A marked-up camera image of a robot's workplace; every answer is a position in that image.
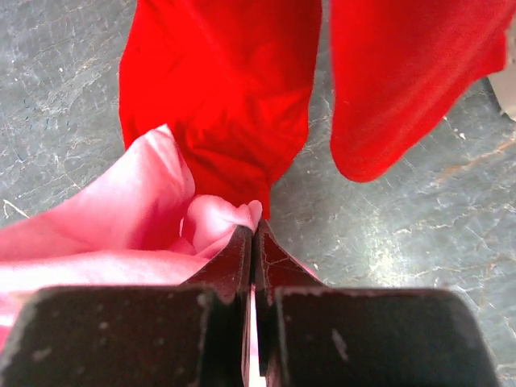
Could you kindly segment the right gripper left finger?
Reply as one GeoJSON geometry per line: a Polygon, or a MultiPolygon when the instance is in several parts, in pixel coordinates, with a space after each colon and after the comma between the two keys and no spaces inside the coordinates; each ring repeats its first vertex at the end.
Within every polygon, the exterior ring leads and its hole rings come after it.
{"type": "Polygon", "coordinates": [[[176,286],[42,289],[1,354],[4,386],[245,386],[252,232],[176,286]]]}

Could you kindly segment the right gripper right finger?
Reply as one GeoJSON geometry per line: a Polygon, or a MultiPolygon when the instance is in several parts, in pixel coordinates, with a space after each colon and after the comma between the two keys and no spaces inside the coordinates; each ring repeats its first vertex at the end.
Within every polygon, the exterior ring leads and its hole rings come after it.
{"type": "Polygon", "coordinates": [[[260,374],[270,386],[495,386],[470,309],[441,289],[332,288],[253,239],[260,374]]]}

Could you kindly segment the pink t shirt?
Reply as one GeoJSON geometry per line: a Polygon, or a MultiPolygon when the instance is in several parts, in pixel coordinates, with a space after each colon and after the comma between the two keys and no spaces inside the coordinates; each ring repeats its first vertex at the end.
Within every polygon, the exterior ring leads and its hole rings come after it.
{"type": "Polygon", "coordinates": [[[153,129],[70,199],[1,230],[1,336],[45,287],[177,285],[262,214],[256,200],[197,195],[172,132],[153,129]]]}

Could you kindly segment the red t shirt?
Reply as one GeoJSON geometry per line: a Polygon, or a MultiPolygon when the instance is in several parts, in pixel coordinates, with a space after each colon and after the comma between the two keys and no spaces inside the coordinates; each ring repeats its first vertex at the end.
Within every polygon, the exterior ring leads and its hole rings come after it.
{"type": "MultiPolygon", "coordinates": [[[[259,200],[301,151],[320,1],[140,1],[119,72],[135,202],[259,200]]],[[[476,80],[506,65],[512,1],[333,1],[330,150],[350,181],[387,172],[476,80]]]]}

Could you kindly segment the cream laundry basket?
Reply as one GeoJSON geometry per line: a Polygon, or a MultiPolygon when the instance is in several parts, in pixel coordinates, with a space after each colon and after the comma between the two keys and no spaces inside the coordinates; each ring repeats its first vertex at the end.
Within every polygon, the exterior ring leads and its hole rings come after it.
{"type": "Polygon", "coordinates": [[[515,115],[515,38],[508,38],[508,62],[506,67],[498,72],[488,76],[495,97],[500,106],[501,112],[506,114],[512,121],[516,120],[515,115]]]}

